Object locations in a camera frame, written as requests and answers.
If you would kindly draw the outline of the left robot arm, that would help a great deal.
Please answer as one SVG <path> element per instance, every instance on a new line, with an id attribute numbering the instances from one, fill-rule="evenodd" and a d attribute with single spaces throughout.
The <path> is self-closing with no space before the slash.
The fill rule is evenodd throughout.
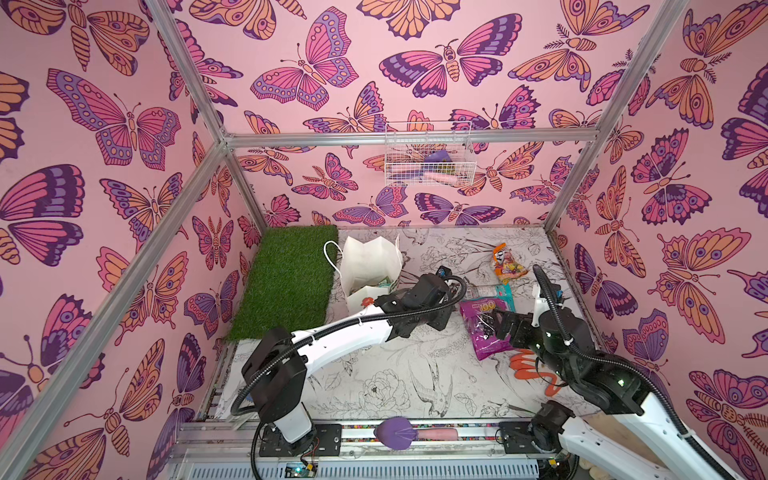
<path id="1" fill-rule="evenodd" d="M 306 380 L 326 365 L 358 350 L 408 338 L 418 327 L 445 328 L 464 299 L 466 281 L 447 273 L 423 274 L 408 289 L 395 290 L 344 319 L 307 331 L 269 330 L 241 369 L 245 385 L 230 415 L 255 415 L 292 447 L 309 444 L 316 427 L 302 404 Z"/>

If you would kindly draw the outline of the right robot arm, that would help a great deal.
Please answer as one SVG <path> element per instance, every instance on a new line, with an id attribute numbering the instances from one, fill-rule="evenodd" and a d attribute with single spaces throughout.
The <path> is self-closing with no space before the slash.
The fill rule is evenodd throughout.
<path id="1" fill-rule="evenodd" d="M 576 455 L 616 479 L 736 479 L 685 426 L 666 396 L 633 364 L 595 349 L 584 321 L 567 308 L 539 315 L 493 310 L 498 339 L 532 351 L 563 383 L 634 433 L 660 459 L 655 464 L 602 436 L 554 401 L 543 403 L 526 426 L 499 425 L 507 451 L 531 446 L 542 454 Z"/>

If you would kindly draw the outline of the purple blackcurrant candy bag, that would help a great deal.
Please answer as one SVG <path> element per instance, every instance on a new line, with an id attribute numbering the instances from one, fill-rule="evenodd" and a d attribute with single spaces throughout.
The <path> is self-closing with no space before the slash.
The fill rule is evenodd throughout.
<path id="1" fill-rule="evenodd" d="M 509 304 L 498 297 L 476 298 L 459 304 L 459 312 L 478 361 L 513 349 L 506 337 L 499 337 L 502 322 L 493 315 L 494 310 L 506 312 L 510 309 Z"/>

